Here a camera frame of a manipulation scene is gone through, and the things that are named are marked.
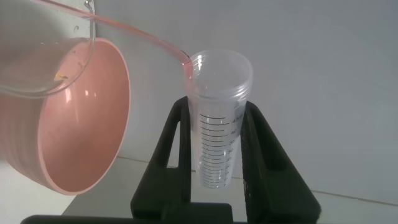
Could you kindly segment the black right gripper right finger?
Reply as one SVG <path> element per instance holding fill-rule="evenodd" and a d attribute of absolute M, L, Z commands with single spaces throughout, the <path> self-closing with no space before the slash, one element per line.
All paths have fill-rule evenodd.
<path fill-rule="evenodd" d="M 246 103 L 241 130 L 248 223 L 316 223 L 321 206 L 260 109 Z"/>

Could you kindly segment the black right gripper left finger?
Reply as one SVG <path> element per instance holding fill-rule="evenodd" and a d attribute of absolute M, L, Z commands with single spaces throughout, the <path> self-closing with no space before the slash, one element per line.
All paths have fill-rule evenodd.
<path fill-rule="evenodd" d="M 180 128 L 178 166 L 168 168 L 172 144 Z M 147 169 L 131 200 L 134 218 L 160 219 L 164 209 L 191 201 L 190 115 L 186 96 L 177 100 L 147 165 Z"/>

